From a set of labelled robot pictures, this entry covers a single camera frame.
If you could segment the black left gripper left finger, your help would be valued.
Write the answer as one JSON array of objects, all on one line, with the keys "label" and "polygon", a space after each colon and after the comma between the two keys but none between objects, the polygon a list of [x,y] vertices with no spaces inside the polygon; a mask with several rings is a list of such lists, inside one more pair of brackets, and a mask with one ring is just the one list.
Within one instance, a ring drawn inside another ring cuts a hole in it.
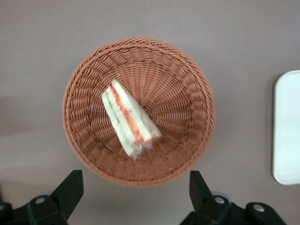
[{"label": "black left gripper left finger", "polygon": [[73,170],[49,195],[13,210],[14,225],[67,225],[84,193],[83,172]]}]

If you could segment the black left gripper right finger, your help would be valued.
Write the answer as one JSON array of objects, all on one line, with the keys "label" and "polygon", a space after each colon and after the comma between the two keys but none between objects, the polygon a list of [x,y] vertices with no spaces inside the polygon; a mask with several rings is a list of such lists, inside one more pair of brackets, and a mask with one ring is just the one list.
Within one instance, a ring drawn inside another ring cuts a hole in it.
[{"label": "black left gripper right finger", "polygon": [[245,210],[226,197],[213,195],[199,171],[191,171],[189,196],[194,207],[182,225],[245,225]]}]

